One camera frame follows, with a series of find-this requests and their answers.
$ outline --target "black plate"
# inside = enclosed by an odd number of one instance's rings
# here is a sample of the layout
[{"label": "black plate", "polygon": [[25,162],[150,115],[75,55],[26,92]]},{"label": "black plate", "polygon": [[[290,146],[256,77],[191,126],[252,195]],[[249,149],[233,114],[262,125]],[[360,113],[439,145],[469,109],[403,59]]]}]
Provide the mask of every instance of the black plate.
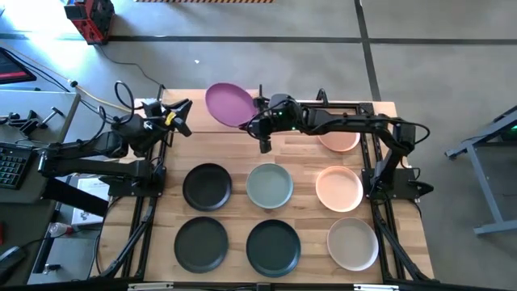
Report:
[{"label": "black plate", "polygon": [[251,266],[261,275],[271,278],[285,276],[296,267],[300,259],[300,238],[283,221],[262,221],[248,237],[246,254]]},{"label": "black plate", "polygon": [[210,217],[187,221],[174,241],[174,254],[187,271],[204,273],[217,268],[228,252],[228,235],[221,223]]},{"label": "black plate", "polygon": [[219,209],[232,192],[232,178],[227,170],[216,164],[206,163],[192,169],[183,181],[183,197],[199,211]]}]

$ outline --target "wooden tabletop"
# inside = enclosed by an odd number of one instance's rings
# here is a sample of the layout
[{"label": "wooden tabletop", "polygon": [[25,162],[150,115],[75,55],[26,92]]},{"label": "wooden tabletop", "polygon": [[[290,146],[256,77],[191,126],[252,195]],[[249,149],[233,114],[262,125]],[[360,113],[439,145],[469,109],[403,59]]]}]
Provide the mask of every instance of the wooden tabletop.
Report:
[{"label": "wooden tabletop", "polygon": [[[357,175],[364,167],[359,146],[345,154],[336,154],[321,145],[316,137],[301,133],[281,133],[271,137],[272,151],[260,154],[259,143],[247,133],[228,128],[215,121],[204,102],[204,90],[168,90],[164,103],[189,98],[194,101],[187,124],[190,137],[174,135],[173,147],[167,149],[166,189],[158,200],[153,234],[149,249],[145,280],[199,281],[199,282],[283,282],[283,283],[377,283],[381,282],[379,260],[362,272],[340,268],[329,256],[326,236],[330,226],[343,217],[357,217],[373,226],[369,202],[363,200],[349,213],[336,213],[327,209],[317,198],[317,175],[330,166],[345,166]],[[396,116],[394,103],[375,102],[375,113]],[[368,138],[373,153],[371,138]],[[201,213],[191,208],[183,199],[182,184],[194,167],[213,162],[223,166],[233,181],[229,201],[214,212]],[[273,210],[261,209],[246,195],[246,178],[258,165],[273,162],[286,168],[294,181],[294,192],[289,202]],[[118,255],[128,240],[134,209],[134,198],[124,198],[108,214],[100,240],[99,261],[104,269]],[[429,277],[433,277],[431,262],[417,209],[407,201],[393,201],[393,211],[401,245],[411,259]],[[228,232],[229,251],[223,263],[205,274],[184,270],[174,256],[174,238],[179,228],[188,220],[208,216],[217,219]],[[291,225],[301,239],[300,262],[290,274],[271,279],[259,275],[246,258],[246,239],[261,221],[280,219]],[[389,266],[395,274],[393,253],[386,242]],[[138,255],[133,260],[137,265]]]}]

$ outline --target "concrete floor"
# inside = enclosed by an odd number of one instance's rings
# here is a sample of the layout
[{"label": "concrete floor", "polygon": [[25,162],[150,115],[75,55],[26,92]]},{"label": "concrete floor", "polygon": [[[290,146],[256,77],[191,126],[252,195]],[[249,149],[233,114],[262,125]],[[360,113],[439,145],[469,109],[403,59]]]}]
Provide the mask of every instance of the concrete floor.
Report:
[{"label": "concrete floor", "polygon": [[[113,64],[81,41],[55,40],[55,27],[60,27],[57,34],[75,33],[63,19],[59,1],[4,1],[0,35],[22,32],[27,39],[2,43],[78,80],[100,98],[116,102],[112,87],[118,79],[138,97],[156,95],[157,86],[137,68]],[[31,22],[25,10],[16,8],[20,2],[51,2],[56,17],[39,24],[41,15],[34,14]],[[118,14],[112,33],[116,36],[361,36],[353,0],[277,0],[271,5],[113,2]],[[515,1],[363,0],[363,5],[372,38],[517,38]],[[139,63],[168,88],[207,88],[221,81],[255,88],[262,83],[266,95],[282,91],[310,98],[323,86],[331,99],[372,100],[368,82],[372,71],[368,76],[361,43],[275,41],[111,42],[104,50],[117,61]],[[422,199],[423,224],[435,276],[444,282],[517,289],[517,232],[474,235],[474,226],[491,222],[479,183],[468,157],[450,162],[443,156],[515,106],[515,49],[514,45],[371,45],[381,99],[394,101],[399,116],[432,131],[410,155],[410,162],[422,167],[422,181],[435,186]],[[55,90],[44,81],[35,86]],[[85,120],[91,124],[87,129],[82,127]],[[98,125],[99,120],[83,109],[67,138],[88,138]],[[515,203],[517,198],[506,198],[506,206],[512,205],[506,207],[508,217],[517,214]],[[88,258],[84,260],[89,266]]]}]

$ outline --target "plate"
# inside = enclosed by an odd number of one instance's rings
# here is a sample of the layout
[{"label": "plate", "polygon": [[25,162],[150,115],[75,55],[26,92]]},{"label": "plate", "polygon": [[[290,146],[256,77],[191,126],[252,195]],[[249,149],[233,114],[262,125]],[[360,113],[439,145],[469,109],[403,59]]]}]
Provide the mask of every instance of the plate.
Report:
[{"label": "plate", "polygon": [[219,209],[232,192],[232,178],[224,167],[213,163],[199,165],[183,181],[183,197],[199,211]]},{"label": "plate", "polygon": [[223,225],[210,217],[187,221],[176,234],[174,254],[178,263],[194,273],[217,268],[228,252],[228,235]]},{"label": "plate", "polygon": [[300,238],[283,221],[262,221],[246,241],[246,254],[259,274],[270,278],[285,276],[294,270],[300,259]]},{"label": "plate", "polygon": [[237,128],[257,114],[251,95],[233,84],[212,85],[208,88],[204,99],[210,115],[229,127]]},{"label": "plate", "polygon": [[363,185],[350,169],[328,167],[316,179],[316,194],[331,210],[347,212],[355,209],[363,199]]},{"label": "plate", "polygon": [[273,163],[256,167],[246,181],[248,197],[264,209],[275,209],[286,204],[292,195],[292,190],[290,174]]},{"label": "plate", "polygon": [[326,242],[332,259],[350,271],[369,268],[379,253],[379,243],[372,228],[353,217],[336,221],[330,227]]},{"label": "plate", "polygon": [[343,153],[357,146],[360,135],[358,133],[332,132],[317,136],[317,138],[327,149]]}]

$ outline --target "keyboard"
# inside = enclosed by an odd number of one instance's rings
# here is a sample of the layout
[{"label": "keyboard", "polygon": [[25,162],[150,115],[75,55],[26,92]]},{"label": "keyboard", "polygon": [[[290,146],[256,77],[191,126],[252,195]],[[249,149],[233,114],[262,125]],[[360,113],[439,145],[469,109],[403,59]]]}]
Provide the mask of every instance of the keyboard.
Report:
[{"label": "keyboard", "polygon": [[0,188],[18,190],[35,156],[31,146],[0,142]]}]

